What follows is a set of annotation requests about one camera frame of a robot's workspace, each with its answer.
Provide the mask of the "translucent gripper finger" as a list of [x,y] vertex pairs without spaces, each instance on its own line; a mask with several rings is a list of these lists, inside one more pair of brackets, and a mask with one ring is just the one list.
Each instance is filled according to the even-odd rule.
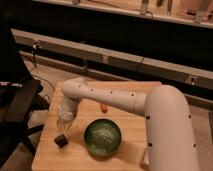
[[67,125],[66,125],[66,131],[68,131],[71,128],[71,126],[73,125],[73,122],[74,121],[71,121],[71,122],[67,123]]
[[57,120],[57,129],[58,129],[59,133],[64,133],[64,131],[65,131],[64,122]]

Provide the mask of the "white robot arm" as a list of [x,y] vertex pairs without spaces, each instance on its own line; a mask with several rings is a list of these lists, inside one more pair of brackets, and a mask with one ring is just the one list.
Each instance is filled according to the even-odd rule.
[[170,85],[159,85],[147,94],[136,90],[95,88],[85,79],[62,83],[63,100],[58,119],[72,122],[83,98],[146,118],[150,171],[200,171],[188,102]]

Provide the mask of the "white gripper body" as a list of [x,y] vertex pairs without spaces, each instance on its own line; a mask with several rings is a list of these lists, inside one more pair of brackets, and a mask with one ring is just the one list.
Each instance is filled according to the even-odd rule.
[[59,106],[59,113],[58,118],[62,122],[71,122],[76,118],[78,112],[78,99],[70,99],[64,97],[60,106]]

